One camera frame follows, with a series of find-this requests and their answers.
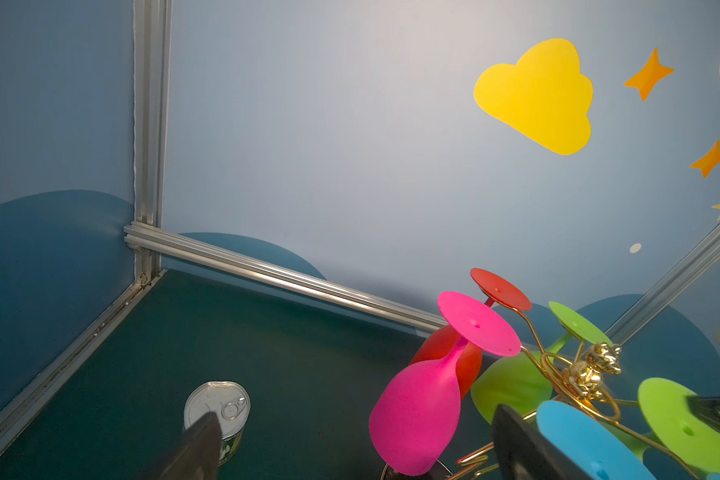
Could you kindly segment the blue wine glass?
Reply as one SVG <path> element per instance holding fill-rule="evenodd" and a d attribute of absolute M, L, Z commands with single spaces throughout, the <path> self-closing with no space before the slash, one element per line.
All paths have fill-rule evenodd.
<path fill-rule="evenodd" d="M 538 407 L 536 418 L 541 434 L 592 479 L 655 479 L 621 441 L 580 410 L 550 400 Z"/>

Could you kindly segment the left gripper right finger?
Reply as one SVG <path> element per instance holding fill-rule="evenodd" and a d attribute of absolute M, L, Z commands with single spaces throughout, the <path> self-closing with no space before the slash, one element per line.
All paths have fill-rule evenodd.
<path fill-rule="evenodd" d="M 492 435 L 503 479 L 591 479 L 535 427 L 527 424 L 505 404 L 496 408 Z"/>

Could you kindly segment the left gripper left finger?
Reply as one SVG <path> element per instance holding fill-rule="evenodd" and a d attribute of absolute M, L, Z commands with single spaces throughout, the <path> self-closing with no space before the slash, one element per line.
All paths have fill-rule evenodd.
<path fill-rule="evenodd" d="M 184 431 L 175 445 L 136 475 L 135 479 L 216 480 L 220 450 L 220 423 L 214 412 L 208 412 Z"/>

